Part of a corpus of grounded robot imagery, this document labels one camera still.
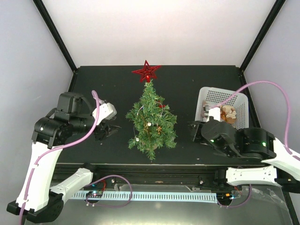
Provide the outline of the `red star ornament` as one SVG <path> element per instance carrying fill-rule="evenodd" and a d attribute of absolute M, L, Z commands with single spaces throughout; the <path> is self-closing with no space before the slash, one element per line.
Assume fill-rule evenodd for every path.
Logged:
<path fill-rule="evenodd" d="M 140 76 L 140 82 L 150 83 L 152 79 L 157 79 L 156 71 L 160 69 L 161 65 L 151 66 L 147 60 L 144 62 L 143 68 L 132 71 L 133 74 Z"/>

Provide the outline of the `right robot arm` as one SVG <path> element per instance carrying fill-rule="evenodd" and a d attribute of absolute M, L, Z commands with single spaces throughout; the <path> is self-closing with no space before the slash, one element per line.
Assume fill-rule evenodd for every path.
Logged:
<path fill-rule="evenodd" d="M 214 186 L 270 185 L 286 192 L 300 192 L 300 155 L 286 147 L 272 133 L 257 127 L 236 129 L 210 117 L 190 124 L 193 141 L 210 146 L 228 158 L 263 163 L 264 167 L 227 167 L 213 177 Z"/>

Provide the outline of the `white plastic basket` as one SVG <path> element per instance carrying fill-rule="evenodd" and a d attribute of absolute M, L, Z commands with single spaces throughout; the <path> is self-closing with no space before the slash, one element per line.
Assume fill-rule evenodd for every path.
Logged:
<path fill-rule="evenodd" d="M 199 91 L 198 102 L 195 113 L 195 120 L 203 121 L 201 111 L 204 102 L 211 106 L 223 102 L 229 98 L 234 91 L 219 89 L 214 87 L 202 87 Z M 236 109 L 237 120 L 233 126 L 237 129 L 249 128 L 249 115 L 248 115 L 248 98 L 243 93 L 237 93 L 233 98 L 225 103 Z"/>

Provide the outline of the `small gold cross ornament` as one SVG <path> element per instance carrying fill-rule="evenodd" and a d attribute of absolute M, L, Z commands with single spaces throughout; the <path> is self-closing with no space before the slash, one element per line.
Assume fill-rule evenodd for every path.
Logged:
<path fill-rule="evenodd" d="M 161 133 L 162 133 L 162 127 L 161 126 L 157 126 L 157 133 L 159 135 L 161 135 Z"/>

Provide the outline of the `gold glitter cutout ornament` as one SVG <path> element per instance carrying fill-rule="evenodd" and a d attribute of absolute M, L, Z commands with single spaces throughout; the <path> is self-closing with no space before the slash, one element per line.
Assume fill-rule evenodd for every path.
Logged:
<path fill-rule="evenodd" d="M 150 135 L 150 133 L 151 133 L 151 126 L 152 126 L 151 122 L 146 122 L 144 124 L 144 131 L 147 135 Z"/>

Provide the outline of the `small green christmas tree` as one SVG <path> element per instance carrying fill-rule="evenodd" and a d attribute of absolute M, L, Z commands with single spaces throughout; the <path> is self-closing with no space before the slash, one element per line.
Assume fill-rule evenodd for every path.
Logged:
<path fill-rule="evenodd" d="M 128 141 L 128 148 L 136 147 L 151 161 L 155 160 L 155 150 L 162 147 L 172 149 L 177 145 L 175 142 L 177 116 L 171 112 L 169 105 L 159 108 L 158 103 L 164 104 L 164 100 L 164 97 L 157 94 L 151 80 L 145 83 L 139 101 L 134 103 L 133 108 L 126 114 L 126 119 L 133 123 L 134 130 L 134 137 Z M 152 123 L 150 135 L 144 131 L 146 122 Z M 162 127 L 161 135 L 157 132 L 157 126 Z"/>

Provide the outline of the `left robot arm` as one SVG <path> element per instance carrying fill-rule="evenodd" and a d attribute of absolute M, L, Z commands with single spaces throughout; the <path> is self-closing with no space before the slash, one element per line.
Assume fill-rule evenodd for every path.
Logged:
<path fill-rule="evenodd" d="M 92 96 L 96 107 L 82 94 L 64 92 L 59 96 L 57 107 L 35 123 L 25 182 L 17 199 L 8 203 L 8 212 L 25 216 L 35 224 L 53 222 L 77 191 L 86 185 L 96 187 L 100 183 L 101 176 L 94 166 L 84 164 L 69 178 L 51 187 L 63 149 L 81 143 L 91 134 L 97 139 L 109 136 L 110 128 L 105 122 L 114 119 L 117 111 L 111 103 L 100 100 L 95 91 Z M 83 103 L 87 103 L 88 114 L 81 112 Z"/>

